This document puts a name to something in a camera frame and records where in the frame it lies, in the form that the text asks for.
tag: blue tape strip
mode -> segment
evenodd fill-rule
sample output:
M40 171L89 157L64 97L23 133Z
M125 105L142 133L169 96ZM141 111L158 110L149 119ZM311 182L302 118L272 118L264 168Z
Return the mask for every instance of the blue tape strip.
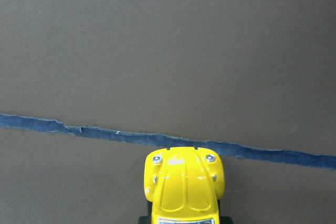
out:
M121 132L89 126L66 126L57 120L31 118L20 115L0 114L0 127L19 128L38 132L57 132L75 136L152 145L157 147L204 147L214 150L219 155L230 157L251 158L284 164L336 169L336 156L314 155L287 150L253 148L234 143L199 141L162 134Z

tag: yellow toy car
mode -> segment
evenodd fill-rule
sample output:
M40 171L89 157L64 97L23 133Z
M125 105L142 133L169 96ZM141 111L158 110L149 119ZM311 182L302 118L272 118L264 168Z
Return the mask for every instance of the yellow toy car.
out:
M224 194L222 161L206 148L171 147L145 161L144 192L148 216L139 224L232 224L219 216Z

